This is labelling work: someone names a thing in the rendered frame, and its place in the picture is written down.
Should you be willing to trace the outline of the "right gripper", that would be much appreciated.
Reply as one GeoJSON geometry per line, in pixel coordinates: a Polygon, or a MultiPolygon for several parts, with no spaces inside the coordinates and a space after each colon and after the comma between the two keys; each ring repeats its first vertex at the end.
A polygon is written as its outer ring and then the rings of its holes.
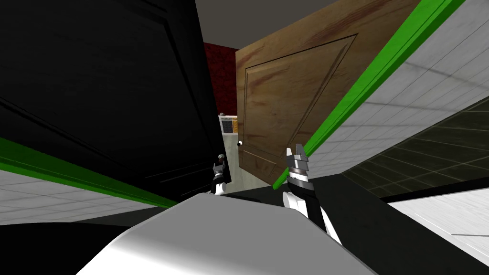
{"type": "Polygon", "coordinates": [[[303,171],[309,171],[308,158],[305,157],[305,151],[303,145],[295,145],[296,155],[293,155],[292,150],[288,147],[286,149],[287,166],[293,169],[299,169],[303,171]]]}

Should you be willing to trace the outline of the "white cabinet with shelves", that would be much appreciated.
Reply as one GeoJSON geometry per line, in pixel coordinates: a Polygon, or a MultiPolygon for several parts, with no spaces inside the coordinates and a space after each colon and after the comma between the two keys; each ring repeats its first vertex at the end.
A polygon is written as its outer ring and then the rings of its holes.
{"type": "Polygon", "coordinates": [[[224,113],[220,113],[218,118],[223,136],[238,134],[237,116],[227,116],[224,113]]]}

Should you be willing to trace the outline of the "brown wooden door leaf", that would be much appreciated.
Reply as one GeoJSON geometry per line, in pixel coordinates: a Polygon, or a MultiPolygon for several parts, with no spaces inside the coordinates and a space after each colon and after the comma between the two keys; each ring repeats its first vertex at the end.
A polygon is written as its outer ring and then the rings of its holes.
{"type": "Polygon", "coordinates": [[[239,165],[268,184],[420,0],[336,0],[236,53],[239,165]]]}

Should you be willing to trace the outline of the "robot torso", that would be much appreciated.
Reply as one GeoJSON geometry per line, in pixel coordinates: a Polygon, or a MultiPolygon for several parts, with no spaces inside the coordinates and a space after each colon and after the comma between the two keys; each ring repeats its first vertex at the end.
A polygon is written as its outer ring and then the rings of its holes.
{"type": "Polygon", "coordinates": [[[378,275],[297,210],[201,193],[129,228],[77,275],[378,275]]]}

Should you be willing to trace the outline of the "black door leaf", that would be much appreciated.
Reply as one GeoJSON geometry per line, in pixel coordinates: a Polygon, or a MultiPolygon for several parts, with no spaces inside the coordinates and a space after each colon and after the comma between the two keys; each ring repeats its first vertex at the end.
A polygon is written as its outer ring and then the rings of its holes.
{"type": "Polygon", "coordinates": [[[0,169],[171,207],[223,153],[195,0],[0,0],[0,169]]]}

